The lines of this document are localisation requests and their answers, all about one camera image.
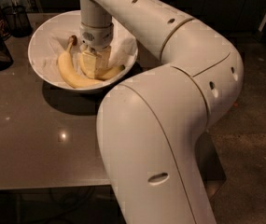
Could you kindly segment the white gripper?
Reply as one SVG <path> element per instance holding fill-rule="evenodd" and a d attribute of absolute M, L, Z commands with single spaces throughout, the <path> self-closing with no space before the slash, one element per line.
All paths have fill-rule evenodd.
<path fill-rule="evenodd" d="M 79 30 L 82 43 L 87 45 L 79 56 L 80 68 L 86 77 L 101 79 L 108 70 L 111 54 L 109 45 L 113 40 L 114 24 L 91 27 L 81 23 Z"/>

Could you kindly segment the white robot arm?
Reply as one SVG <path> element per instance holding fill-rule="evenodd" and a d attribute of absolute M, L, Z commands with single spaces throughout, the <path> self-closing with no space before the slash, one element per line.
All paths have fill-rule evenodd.
<path fill-rule="evenodd" d="M 92 1 L 161 63 L 118 84 L 98 109 L 98 144 L 126 223 L 217 224 L 195 146 L 241 91 L 239 52 L 159 0 Z"/>

